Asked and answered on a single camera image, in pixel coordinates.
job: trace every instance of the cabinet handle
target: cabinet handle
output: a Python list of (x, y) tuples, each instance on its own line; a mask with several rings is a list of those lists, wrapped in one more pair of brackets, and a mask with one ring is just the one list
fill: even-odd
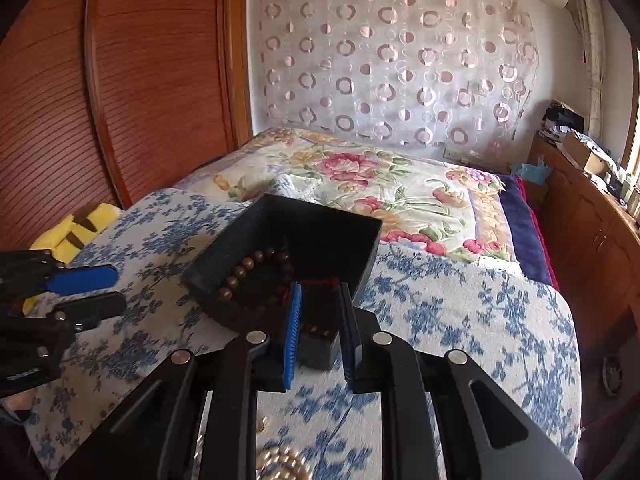
[(600, 248), (602, 247), (602, 244), (604, 243), (604, 240), (607, 239), (607, 235), (604, 235), (602, 237), (602, 240), (600, 241), (600, 244), (598, 245), (598, 248), (596, 249), (596, 252), (599, 253), (600, 252)]
[(598, 239), (598, 236), (600, 236), (601, 232), (602, 232), (602, 229), (598, 229), (598, 234), (595, 235), (593, 242), (591, 242), (591, 247), (593, 247), (596, 244), (596, 240)]

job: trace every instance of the blue cloth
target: blue cloth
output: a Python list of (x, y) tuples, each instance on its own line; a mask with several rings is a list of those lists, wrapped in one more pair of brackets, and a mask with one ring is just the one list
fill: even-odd
[[(126, 296), (127, 309), (79, 333), (63, 357), (62, 377), (36, 393), (26, 431), (52, 476), (172, 351), (217, 350), (235, 336), (202, 313), (180, 284), (180, 274), (245, 206), (158, 191), (76, 257), (75, 266), (112, 264), (118, 269), (115, 288)], [(34, 313), (43, 316), (60, 301), (47, 293)], [(464, 349), (574, 458), (580, 363), (571, 313), (556, 291), (381, 243), (361, 307), (375, 312), (384, 330), (421, 351), (443, 355), (450, 348)], [(299, 367), (292, 390), (260, 394), (258, 410), (268, 424), (257, 445), (301, 450), (315, 479), (380, 478), (380, 397), (353, 395), (339, 360), (329, 372)], [(437, 432), (435, 438), (442, 466)]]
[(511, 229), (513, 250), (522, 273), (530, 280), (551, 286), (551, 273), (545, 251), (533, 224), (531, 209), (520, 192), (518, 181), (511, 175), (501, 175), (500, 180), (505, 187), (504, 191), (500, 192), (500, 203)]

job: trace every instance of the sheer curtain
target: sheer curtain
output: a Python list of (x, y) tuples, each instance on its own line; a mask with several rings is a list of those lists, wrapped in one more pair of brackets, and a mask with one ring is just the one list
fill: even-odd
[(582, 44), (588, 67), (588, 89), (590, 94), (589, 116), (585, 120), (585, 132), (600, 142), (602, 118), (602, 81), (604, 79), (604, 26), (600, 0), (575, 0), (582, 33)]
[(270, 126), (504, 160), (538, 50), (519, 0), (253, 0)]

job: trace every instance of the yellow plush toy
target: yellow plush toy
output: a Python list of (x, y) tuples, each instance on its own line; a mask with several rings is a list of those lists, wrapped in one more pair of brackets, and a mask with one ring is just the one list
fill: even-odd
[[(51, 229), (41, 234), (30, 249), (50, 249), (53, 257), (59, 262), (69, 264), (91, 242), (100, 231), (111, 224), (122, 210), (111, 204), (100, 204), (85, 218), (76, 223), (73, 215), (69, 215)], [(35, 304), (37, 296), (25, 300), (22, 313), (26, 316)]]

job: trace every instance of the wooden dresser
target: wooden dresser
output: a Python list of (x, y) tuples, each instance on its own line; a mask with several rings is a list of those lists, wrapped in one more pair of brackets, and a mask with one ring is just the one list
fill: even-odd
[(539, 213), (560, 291), (574, 315), (581, 353), (617, 348), (640, 324), (640, 237), (635, 221), (555, 146), (533, 140), (529, 163), (554, 172)]

